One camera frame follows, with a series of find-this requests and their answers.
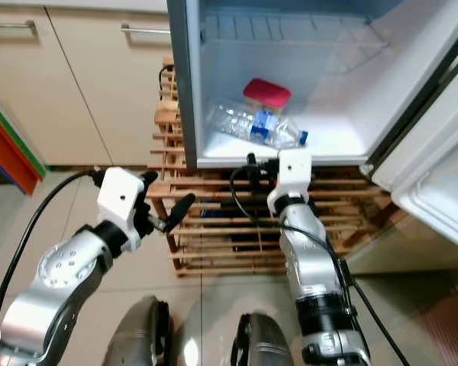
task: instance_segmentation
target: black cylindrical joint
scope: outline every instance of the black cylindrical joint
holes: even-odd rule
[[[275,211],[276,215],[280,216],[285,207],[290,204],[304,204],[305,200],[302,196],[290,197],[289,195],[281,196],[278,200],[275,201]]]
[[[104,220],[91,231],[107,244],[112,258],[117,258],[121,255],[121,247],[127,242],[127,237],[117,225]]]
[[[296,301],[302,335],[337,330],[353,330],[354,314],[349,314],[339,294],[306,297]]]

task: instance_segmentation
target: tiled floor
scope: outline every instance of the tiled floor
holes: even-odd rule
[[[51,173],[32,198],[13,187],[0,187],[0,278],[5,273],[27,221],[45,195],[65,173]],[[8,291],[5,306],[27,287],[37,261],[53,244],[71,236],[84,223],[95,223],[98,189],[89,178],[61,192],[41,217]],[[165,239],[154,233],[134,254],[115,261],[100,288],[85,303],[61,365],[100,364],[118,322],[129,307],[148,294],[167,300],[174,318],[175,359],[185,362],[183,349],[195,344],[194,364],[229,365],[231,343],[239,317],[255,310],[277,321],[300,365],[300,341],[295,308],[283,276],[226,276],[178,278],[168,259]],[[441,365],[437,348],[421,324],[420,312],[450,291],[445,274],[367,278],[364,291],[413,365]],[[386,340],[353,294],[372,360],[398,365]]]

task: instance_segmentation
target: red lid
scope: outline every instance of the red lid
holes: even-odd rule
[[[251,80],[244,88],[243,94],[247,98],[273,108],[282,108],[292,96],[292,92],[288,89],[262,79]]]

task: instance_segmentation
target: cabinet door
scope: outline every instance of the cabinet door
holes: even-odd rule
[[[0,8],[0,104],[46,164],[110,162],[42,8]]]
[[[153,162],[158,72],[171,54],[156,31],[169,30],[168,15],[48,11],[113,163]]]

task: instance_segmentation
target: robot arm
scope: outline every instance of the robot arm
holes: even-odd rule
[[[301,149],[283,150],[279,153],[278,182],[267,204],[282,225],[326,242],[324,225],[307,204],[310,183],[310,154]],[[282,230],[280,246],[303,335],[305,363],[370,365],[356,311],[345,299],[330,253],[294,230]]]
[[[40,260],[30,287],[9,307],[0,332],[0,366],[54,365],[63,356],[78,313],[122,252],[139,248],[156,228],[171,230],[195,200],[190,194],[166,221],[149,214],[146,191],[157,173],[137,177],[105,172],[98,195],[99,224],[84,226]]]

